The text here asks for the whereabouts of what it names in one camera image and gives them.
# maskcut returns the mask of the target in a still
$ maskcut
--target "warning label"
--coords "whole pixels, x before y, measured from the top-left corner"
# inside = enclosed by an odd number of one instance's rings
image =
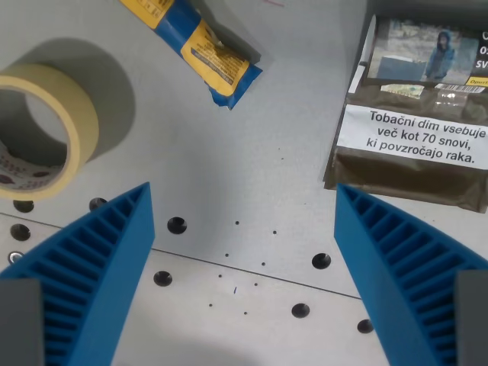
[[[150,28],[156,29],[166,12],[173,6],[175,0],[120,0],[140,20]]]
[[[181,48],[181,55],[211,88],[227,97],[249,68],[249,61],[225,48],[204,20]]]
[[[488,169],[488,127],[347,105],[338,146]]]

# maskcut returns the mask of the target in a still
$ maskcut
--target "person in photo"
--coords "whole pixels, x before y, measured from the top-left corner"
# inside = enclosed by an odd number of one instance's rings
[[[451,32],[443,30],[437,37],[437,44],[432,51],[425,68],[428,82],[442,82],[454,63],[455,51],[451,46]]]

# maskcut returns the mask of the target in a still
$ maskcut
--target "white label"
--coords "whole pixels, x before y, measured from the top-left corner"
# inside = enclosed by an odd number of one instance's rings
[[[358,88],[359,82],[361,81],[361,78],[363,77],[365,69],[366,68],[364,66],[358,65],[358,68],[356,69],[356,73],[354,74],[354,78],[352,78],[351,86],[349,86],[348,93],[351,93],[351,94],[356,93],[356,89]]]
[[[435,86],[437,89],[452,90],[453,92],[463,92],[463,93],[482,93],[485,88],[480,86],[466,86],[466,85],[449,85],[449,84],[437,84]]]
[[[338,146],[488,169],[488,127],[347,105]]]

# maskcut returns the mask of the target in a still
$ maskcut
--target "health warning photo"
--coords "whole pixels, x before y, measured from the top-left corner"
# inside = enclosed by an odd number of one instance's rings
[[[463,85],[474,67],[479,34],[381,19],[368,78]]]

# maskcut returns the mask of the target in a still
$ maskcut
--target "barcode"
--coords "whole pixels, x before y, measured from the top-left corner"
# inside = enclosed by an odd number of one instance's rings
[[[466,86],[466,85],[449,85],[449,84],[437,84],[435,86],[437,89],[452,90],[454,92],[464,92],[464,93],[481,93],[485,88],[480,86]]]

